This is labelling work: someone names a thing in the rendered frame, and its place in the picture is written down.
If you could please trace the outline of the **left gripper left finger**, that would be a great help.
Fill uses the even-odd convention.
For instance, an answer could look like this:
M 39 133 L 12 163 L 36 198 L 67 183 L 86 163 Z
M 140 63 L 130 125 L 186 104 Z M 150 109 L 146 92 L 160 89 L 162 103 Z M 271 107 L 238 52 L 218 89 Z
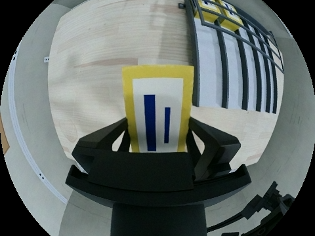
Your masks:
M 129 147 L 131 147 L 131 137 L 129 137 L 128 119 L 126 117 L 116 121 L 116 123 L 112 123 L 81 137 L 76 145 L 113 151 L 113 143 L 119 136 L 121 136 L 121 134 L 123 134 L 123 139 L 121 139 L 121 144 L 117 151 L 129 152 Z

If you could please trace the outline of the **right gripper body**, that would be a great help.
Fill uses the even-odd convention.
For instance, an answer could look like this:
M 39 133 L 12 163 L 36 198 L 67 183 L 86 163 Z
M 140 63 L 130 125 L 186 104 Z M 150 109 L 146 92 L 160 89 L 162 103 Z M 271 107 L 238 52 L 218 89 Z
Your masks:
M 283 218 L 280 206 L 276 207 L 269 215 L 261 220 L 261 224 L 241 236 L 266 236 Z M 267 228 L 266 228 L 267 227 Z M 262 229 L 261 229 L 262 228 Z

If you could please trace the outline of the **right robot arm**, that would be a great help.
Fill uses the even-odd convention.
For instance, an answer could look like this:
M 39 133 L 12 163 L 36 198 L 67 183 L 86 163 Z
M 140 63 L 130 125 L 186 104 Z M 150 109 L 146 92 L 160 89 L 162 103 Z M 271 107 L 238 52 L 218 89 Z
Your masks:
M 279 205 L 278 197 L 283 197 L 283 196 L 279 194 L 279 191 L 276 189 L 276 186 L 278 186 L 278 184 L 275 184 L 270 194 L 268 194 L 267 199 L 265 199 L 265 202 L 263 202 L 262 205 L 258 208 L 257 212 L 260 212 L 262 207 L 264 207 L 263 209 L 270 210 L 271 212 L 275 210 L 276 207 L 278 207 Z M 292 202 L 294 202 L 295 198 L 291 196 L 291 199 L 292 199 Z

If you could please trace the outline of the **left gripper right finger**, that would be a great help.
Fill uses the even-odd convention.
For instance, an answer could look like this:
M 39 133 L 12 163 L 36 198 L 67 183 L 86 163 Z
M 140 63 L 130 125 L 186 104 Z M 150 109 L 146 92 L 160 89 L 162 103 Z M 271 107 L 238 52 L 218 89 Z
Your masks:
M 202 123 L 192 116 L 189 118 L 188 126 L 186 147 L 194 164 L 195 180 L 199 180 L 209 167 L 230 163 L 242 146 L 237 137 Z M 204 142 L 205 149 L 202 154 L 197 147 L 192 131 Z

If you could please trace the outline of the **yellow and white butter carton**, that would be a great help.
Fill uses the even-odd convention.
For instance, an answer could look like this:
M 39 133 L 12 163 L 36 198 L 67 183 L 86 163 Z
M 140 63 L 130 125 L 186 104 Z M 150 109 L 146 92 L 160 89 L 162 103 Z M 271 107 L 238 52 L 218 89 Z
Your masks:
M 220 10 L 219 10 L 217 5 L 213 5 L 212 3 L 208 3 L 208 2 L 205 2 L 205 1 L 202 1 L 202 0 L 198 0 L 198 1 L 199 1 L 200 7 L 206 8 L 208 10 L 213 10 L 213 11 L 221 14 L 221 12 L 220 12 Z M 194 0 L 190 0 L 190 3 L 191 3 L 191 6 L 192 6 L 192 12 L 194 13 L 194 18 L 199 18 L 200 19 L 200 16 L 199 16 L 199 13 L 198 13 L 198 9 L 197 9 L 197 6 L 195 5 Z M 213 23 L 218 18 L 218 16 L 213 15 L 213 14 L 208 13 L 208 12 L 205 12 L 205 11 L 202 11 L 202 14 L 204 16 L 204 20 L 208 21 L 208 22 L 211 22 L 211 23 Z
M 234 10 L 234 6 L 229 5 L 228 3 L 225 3 L 221 0 L 215 0 L 216 3 L 220 3 L 220 5 L 224 5 L 226 6 L 226 8 L 229 8 L 230 10 L 236 11 Z M 225 10 L 224 8 L 219 7 L 220 13 L 224 16 L 227 16 L 228 18 L 233 19 L 234 21 L 237 21 L 238 23 L 242 24 L 241 19 L 239 18 L 239 16 L 236 16 L 236 14 L 231 13 L 228 10 Z M 218 17 L 219 21 L 220 21 L 220 26 L 225 27 L 226 29 L 229 29 L 231 31 L 236 31 L 237 29 L 239 29 L 240 27 L 237 26 L 237 24 L 232 23 L 231 21 L 226 20 L 225 18 L 221 18 L 220 16 Z M 242 24 L 243 25 L 243 24 Z
M 121 73 L 132 152 L 184 152 L 194 66 L 123 66 Z

